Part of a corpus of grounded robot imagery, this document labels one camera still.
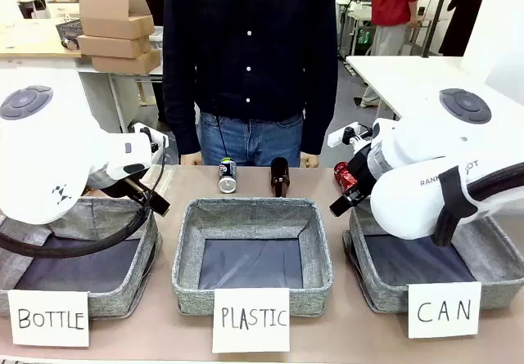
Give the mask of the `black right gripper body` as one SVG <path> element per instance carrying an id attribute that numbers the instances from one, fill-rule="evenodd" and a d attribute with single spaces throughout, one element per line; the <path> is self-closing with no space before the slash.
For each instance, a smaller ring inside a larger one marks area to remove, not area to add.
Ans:
<path id="1" fill-rule="evenodd" d="M 375 185 L 375 177 L 368 168 L 369 151 L 370 147 L 363 147 L 346 163 L 347 171 L 356 180 L 356 184 L 352 187 L 350 193 L 352 201 L 364 200 L 371 194 Z"/>

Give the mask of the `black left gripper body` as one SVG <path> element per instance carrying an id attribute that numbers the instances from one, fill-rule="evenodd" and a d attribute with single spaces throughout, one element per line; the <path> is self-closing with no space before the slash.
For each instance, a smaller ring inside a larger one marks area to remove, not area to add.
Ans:
<path id="1" fill-rule="evenodd" d="M 128 197 L 145 208 L 152 207 L 152 189 L 132 178 L 121 179 L 109 187 L 102 188 L 102 192 L 112 198 Z"/>

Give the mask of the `person's right forearm navy sleeve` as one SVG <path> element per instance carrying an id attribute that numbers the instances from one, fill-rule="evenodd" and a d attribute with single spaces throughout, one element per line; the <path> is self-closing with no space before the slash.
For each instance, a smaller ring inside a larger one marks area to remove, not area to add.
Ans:
<path id="1" fill-rule="evenodd" d="M 195 105 L 196 69 L 178 44 L 163 46 L 163 94 L 165 118 L 175 136 L 180 155 L 201 151 L 197 136 Z"/>

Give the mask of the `person's left forearm navy sleeve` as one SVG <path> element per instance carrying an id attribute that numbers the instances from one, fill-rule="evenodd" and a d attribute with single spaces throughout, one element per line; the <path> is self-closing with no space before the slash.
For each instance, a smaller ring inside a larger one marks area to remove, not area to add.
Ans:
<path id="1" fill-rule="evenodd" d="M 305 66 L 305 118 L 301 151 L 319 155 L 337 98 L 337 41 L 319 46 Z"/>

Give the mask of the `red drink can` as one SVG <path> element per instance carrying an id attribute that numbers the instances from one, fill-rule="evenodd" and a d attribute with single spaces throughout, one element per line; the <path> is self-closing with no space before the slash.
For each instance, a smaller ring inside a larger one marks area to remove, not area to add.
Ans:
<path id="1" fill-rule="evenodd" d="M 339 184 L 342 193 L 350 193 L 357 185 L 357 180 L 352 176 L 347 168 L 347 163 L 344 161 L 335 165 L 334 169 L 335 181 Z"/>

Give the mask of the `grey fabric basket plastic label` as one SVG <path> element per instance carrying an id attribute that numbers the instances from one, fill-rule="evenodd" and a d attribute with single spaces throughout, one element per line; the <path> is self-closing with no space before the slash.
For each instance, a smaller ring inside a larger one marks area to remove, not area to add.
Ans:
<path id="1" fill-rule="evenodd" d="M 318 317 L 334 280 L 321 213 L 307 199 L 193 200 L 171 280 L 184 315 L 212 314 L 217 289 L 287 288 L 292 316 Z"/>

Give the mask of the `dark green drink can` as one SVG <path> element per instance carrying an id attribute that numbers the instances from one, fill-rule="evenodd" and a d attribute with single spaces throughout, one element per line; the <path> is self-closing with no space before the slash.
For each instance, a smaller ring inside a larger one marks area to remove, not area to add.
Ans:
<path id="1" fill-rule="evenodd" d="M 237 188 L 237 164 L 229 157 L 219 163 L 219 190 L 224 194 L 233 193 Z"/>

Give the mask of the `grey fabric basket bottle label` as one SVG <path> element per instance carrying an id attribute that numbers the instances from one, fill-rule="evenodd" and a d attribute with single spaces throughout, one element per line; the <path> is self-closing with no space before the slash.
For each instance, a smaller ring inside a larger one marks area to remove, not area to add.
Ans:
<path id="1" fill-rule="evenodd" d="M 0 214 L 0 232 L 42 246 L 70 249 L 107 238 L 124 227 L 139 205 L 132 200 L 83 197 L 48 225 L 28 225 Z M 0 249 L 0 317 L 9 314 L 9 290 L 82 291 L 91 318 L 129 316 L 138 305 L 161 246 L 153 215 L 118 245 L 83 257 L 27 258 Z"/>

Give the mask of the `white paper sign CAN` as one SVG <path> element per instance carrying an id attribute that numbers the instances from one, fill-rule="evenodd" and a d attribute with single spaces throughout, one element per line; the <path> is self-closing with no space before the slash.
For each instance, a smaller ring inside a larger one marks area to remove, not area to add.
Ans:
<path id="1" fill-rule="evenodd" d="M 408 337 L 446 338 L 478 333 L 481 283 L 408 286 Z"/>

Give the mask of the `grey fabric basket can label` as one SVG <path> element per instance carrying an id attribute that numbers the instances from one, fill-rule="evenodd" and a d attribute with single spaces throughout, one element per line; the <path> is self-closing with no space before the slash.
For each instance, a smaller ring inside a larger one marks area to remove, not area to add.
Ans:
<path id="1" fill-rule="evenodd" d="M 429 236 L 388 235 L 369 209 L 358 207 L 342 242 L 374 312 L 407 312 L 410 284 L 478 281 L 483 310 L 508 307 L 524 287 L 524 256 L 491 217 L 459 227 L 451 245 L 440 247 Z"/>

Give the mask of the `black mesh basket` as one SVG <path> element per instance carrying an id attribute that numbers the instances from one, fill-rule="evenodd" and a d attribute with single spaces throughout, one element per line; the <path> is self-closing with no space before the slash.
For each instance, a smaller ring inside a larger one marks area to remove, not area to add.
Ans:
<path id="1" fill-rule="evenodd" d="M 62 22 L 56 25 L 56 30 L 60 39 L 74 40 L 83 35 L 83 28 L 80 19 Z"/>

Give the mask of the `dark brown glass bottle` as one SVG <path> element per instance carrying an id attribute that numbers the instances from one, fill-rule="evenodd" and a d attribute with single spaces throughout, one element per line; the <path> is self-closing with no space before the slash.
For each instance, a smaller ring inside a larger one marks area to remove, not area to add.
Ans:
<path id="1" fill-rule="evenodd" d="M 276 197 L 286 197 L 290 186 L 289 165 L 284 157 L 276 157 L 271 162 L 271 187 Z"/>

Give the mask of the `white table with boxes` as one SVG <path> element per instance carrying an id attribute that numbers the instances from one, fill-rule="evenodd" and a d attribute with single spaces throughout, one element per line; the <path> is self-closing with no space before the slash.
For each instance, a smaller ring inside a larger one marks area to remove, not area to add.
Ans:
<path id="1" fill-rule="evenodd" d="M 151 49 L 160 50 L 149 35 Z M 110 133 L 125 132 L 138 116 L 142 103 L 153 102 L 151 78 L 148 75 L 113 74 L 99 72 L 93 68 L 92 56 L 82 54 L 76 61 L 79 77 L 84 86 L 88 105 L 96 121 Z"/>

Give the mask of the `white side table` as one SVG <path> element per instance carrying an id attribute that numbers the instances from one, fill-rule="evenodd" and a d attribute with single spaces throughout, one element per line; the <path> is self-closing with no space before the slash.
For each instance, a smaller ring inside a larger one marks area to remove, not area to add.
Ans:
<path id="1" fill-rule="evenodd" d="M 504 123 L 524 122 L 524 106 L 462 71 L 451 58 L 430 56 L 348 56 L 347 63 L 399 116 L 434 110 L 438 92 L 463 88 L 485 99 Z"/>

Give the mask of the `closed flat cardboard box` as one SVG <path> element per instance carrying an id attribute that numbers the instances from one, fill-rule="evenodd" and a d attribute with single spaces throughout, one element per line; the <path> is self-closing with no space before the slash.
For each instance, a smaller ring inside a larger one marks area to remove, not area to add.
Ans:
<path id="1" fill-rule="evenodd" d="M 134 59 L 151 50 L 148 36 L 121 39 L 80 35 L 78 43 L 80 51 L 86 56 Z"/>
<path id="2" fill-rule="evenodd" d="M 150 50 L 136 58 L 92 57 L 93 68 L 113 74 L 148 75 L 161 64 L 161 51 Z"/>

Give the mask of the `white paper sign PLASTIC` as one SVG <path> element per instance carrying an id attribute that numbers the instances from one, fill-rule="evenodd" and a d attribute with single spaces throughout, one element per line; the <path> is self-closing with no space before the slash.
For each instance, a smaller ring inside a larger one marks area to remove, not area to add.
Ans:
<path id="1" fill-rule="evenodd" d="M 213 353 L 288 353 L 290 290 L 234 288 L 214 292 Z"/>

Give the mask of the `white paper sign BOTTLE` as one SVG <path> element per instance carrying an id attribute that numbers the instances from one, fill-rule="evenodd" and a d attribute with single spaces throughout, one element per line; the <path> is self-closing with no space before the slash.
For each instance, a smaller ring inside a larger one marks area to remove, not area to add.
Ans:
<path id="1" fill-rule="evenodd" d="M 9 290 L 7 297 L 14 344 L 58 348 L 89 346 L 86 292 Z"/>

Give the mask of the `person in navy shirt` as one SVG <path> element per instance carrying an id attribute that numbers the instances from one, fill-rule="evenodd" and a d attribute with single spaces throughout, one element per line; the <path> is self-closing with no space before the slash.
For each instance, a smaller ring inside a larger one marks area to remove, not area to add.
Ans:
<path id="1" fill-rule="evenodd" d="M 335 0 L 165 0 L 163 43 L 196 69 L 203 164 L 299 167 L 305 66 L 334 40 Z"/>

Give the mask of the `open cardboard box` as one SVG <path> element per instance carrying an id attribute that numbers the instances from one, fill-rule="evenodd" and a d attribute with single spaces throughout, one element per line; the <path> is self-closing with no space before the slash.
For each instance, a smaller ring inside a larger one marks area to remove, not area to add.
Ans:
<path id="1" fill-rule="evenodd" d="M 84 35 L 133 40 L 154 33 L 146 0 L 79 0 Z"/>

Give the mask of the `person in red sweater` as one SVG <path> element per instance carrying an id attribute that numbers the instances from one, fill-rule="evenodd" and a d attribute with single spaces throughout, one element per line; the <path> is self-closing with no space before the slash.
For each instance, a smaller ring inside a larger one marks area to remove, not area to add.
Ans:
<path id="1" fill-rule="evenodd" d="M 373 56 L 399 55 L 406 29 L 418 22 L 417 5 L 418 0 L 372 0 Z"/>

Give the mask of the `wooden side table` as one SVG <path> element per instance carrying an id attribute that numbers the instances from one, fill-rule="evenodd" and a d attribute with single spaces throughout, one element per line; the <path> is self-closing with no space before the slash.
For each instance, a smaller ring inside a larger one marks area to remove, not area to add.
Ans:
<path id="1" fill-rule="evenodd" d="M 0 24 L 0 59 L 80 58 L 80 51 L 61 45 L 54 19 L 22 19 Z"/>

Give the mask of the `black tripod stand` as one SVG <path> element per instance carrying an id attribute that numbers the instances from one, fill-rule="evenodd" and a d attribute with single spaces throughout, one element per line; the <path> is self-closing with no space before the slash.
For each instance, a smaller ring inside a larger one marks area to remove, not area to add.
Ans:
<path id="1" fill-rule="evenodd" d="M 428 58 L 429 57 L 430 48 L 431 48 L 431 42 L 432 42 L 432 39 L 433 39 L 434 34 L 436 32 L 436 27 L 437 27 L 438 21 L 440 19 L 440 13 L 442 11 L 442 7 L 444 5 L 444 1 L 445 0 L 438 0 L 437 6 L 436 6 L 436 10 L 435 10 L 435 13 L 434 13 L 434 16 L 433 16 L 433 20 L 431 22 L 431 26 L 430 26 L 429 30 L 427 31 L 427 33 L 426 33 L 425 43 L 423 44 L 423 47 L 422 47 L 422 54 L 421 54 L 422 58 Z"/>

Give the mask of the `person in black coat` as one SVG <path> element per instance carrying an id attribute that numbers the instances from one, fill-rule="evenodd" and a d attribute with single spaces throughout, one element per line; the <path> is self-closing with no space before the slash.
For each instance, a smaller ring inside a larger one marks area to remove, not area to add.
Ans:
<path id="1" fill-rule="evenodd" d="M 453 15 L 445 32 L 439 53 L 442 56 L 463 56 L 482 0 L 450 0 L 447 11 Z"/>

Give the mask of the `white plastic crate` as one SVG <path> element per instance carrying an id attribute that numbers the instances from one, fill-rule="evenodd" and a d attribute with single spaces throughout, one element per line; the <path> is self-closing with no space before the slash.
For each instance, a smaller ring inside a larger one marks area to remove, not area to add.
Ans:
<path id="1" fill-rule="evenodd" d="M 78 20 L 80 18 L 78 3 L 48 2 L 47 10 L 51 18 L 64 22 Z"/>

